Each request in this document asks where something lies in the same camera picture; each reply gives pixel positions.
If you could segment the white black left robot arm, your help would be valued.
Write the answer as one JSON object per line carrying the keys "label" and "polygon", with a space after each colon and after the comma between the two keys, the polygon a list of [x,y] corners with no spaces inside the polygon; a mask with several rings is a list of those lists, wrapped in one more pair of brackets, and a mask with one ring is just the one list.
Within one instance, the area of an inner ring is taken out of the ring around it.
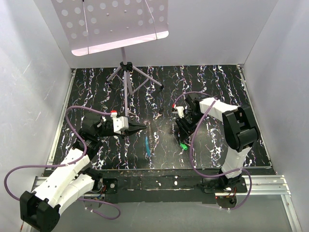
{"label": "white black left robot arm", "polygon": [[21,219],[40,232],[50,232],[58,224],[63,212],[87,192],[98,193],[103,176],[88,167],[102,146],[101,138],[130,136],[146,129],[146,125],[132,122],[126,116],[112,113],[110,119],[91,118],[82,123],[80,139],[50,176],[32,192],[20,197]]}

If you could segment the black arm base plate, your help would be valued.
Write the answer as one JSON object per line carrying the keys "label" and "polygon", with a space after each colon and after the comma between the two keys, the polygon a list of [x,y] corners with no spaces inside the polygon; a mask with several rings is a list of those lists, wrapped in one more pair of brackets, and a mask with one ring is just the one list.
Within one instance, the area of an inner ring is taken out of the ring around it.
{"label": "black arm base plate", "polygon": [[178,203],[216,204],[219,196],[232,205],[236,194],[246,194],[248,186],[241,178],[224,185],[217,178],[206,179],[190,170],[105,170],[103,179],[90,194],[110,203]]}

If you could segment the key with green tag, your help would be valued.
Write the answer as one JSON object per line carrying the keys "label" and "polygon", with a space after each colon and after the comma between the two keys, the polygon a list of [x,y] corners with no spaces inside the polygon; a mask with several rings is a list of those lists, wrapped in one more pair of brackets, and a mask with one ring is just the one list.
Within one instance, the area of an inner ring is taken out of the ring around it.
{"label": "key with green tag", "polygon": [[191,140],[185,139],[185,140],[180,140],[180,146],[183,150],[188,150],[191,147]]}

